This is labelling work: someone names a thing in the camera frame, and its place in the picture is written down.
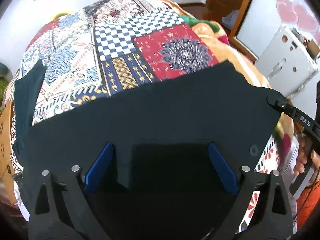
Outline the person right hand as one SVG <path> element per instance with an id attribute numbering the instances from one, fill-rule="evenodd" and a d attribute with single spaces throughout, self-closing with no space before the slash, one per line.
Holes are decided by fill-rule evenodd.
<path id="1" fill-rule="evenodd" d="M 311 153 L 306 152 L 306 136 L 303 133 L 298 134 L 297 139 L 299 142 L 299 150 L 296 158 L 296 164 L 293 169 L 294 175 L 297 176 L 305 171 L 305 165 L 308 161 L 308 157 L 310 157 L 313 165 L 315 166 L 315 171 L 309 180 L 306 189 L 310 189 L 312 187 L 315 189 L 319 184 L 319 154 L 314 150 Z"/>

